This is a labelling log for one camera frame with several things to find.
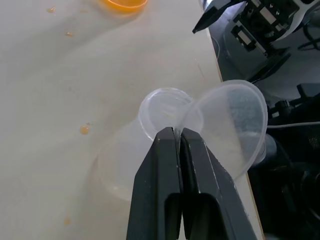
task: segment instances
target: table surface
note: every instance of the table surface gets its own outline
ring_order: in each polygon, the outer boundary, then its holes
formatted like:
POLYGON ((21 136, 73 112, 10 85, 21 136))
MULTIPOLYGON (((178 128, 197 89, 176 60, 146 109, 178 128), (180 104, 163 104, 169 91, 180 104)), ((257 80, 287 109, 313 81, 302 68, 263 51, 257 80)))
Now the table surface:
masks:
MULTIPOLYGON (((201 14, 196 0, 149 0, 132 16, 93 0, 2 4, 3 239, 125 239, 130 204, 101 186, 99 148, 149 92, 175 87, 196 98, 221 81, 208 33, 191 32, 201 14)), ((237 189, 261 238, 247 178, 237 189)))

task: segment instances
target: clear plastic cup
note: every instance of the clear plastic cup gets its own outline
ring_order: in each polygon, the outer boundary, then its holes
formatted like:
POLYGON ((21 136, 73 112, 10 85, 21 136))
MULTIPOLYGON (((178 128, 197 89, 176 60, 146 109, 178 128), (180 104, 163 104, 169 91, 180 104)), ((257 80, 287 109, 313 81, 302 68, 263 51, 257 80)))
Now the clear plastic cup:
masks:
POLYGON ((135 175, 156 134, 176 128, 192 104, 192 98, 176 88, 160 88, 141 103, 137 117, 110 137, 98 156, 100 179, 107 191, 131 200, 135 175))
POLYGON ((267 123, 267 105, 260 90, 247 81, 230 80, 196 100, 178 129, 198 132, 236 180, 248 171, 261 150, 267 123), (195 125, 198 115, 202 123, 195 125))

